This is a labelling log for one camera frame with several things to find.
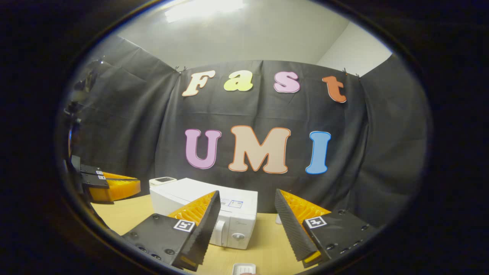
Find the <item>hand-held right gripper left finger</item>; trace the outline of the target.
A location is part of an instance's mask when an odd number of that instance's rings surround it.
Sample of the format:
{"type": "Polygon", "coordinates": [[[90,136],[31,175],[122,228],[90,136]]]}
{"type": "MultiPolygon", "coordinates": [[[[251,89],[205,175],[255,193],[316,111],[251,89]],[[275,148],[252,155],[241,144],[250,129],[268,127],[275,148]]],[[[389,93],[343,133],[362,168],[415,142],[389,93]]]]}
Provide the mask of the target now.
{"type": "Polygon", "coordinates": [[[220,212],[214,190],[170,214],[151,214],[122,238],[142,254],[179,269],[203,264],[220,212]]]}

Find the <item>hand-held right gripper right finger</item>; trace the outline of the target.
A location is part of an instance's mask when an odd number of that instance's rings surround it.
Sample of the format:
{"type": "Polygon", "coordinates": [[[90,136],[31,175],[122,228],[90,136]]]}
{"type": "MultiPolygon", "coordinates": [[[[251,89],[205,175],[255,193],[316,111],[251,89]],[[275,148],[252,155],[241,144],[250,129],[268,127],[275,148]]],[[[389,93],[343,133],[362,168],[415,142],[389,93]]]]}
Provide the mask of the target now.
{"type": "Polygon", "coordinates": [[[327,210],[277,189],[275,209],[297,261],[305,268],[346,258],[381,233],[346,209],[327,210]]]}

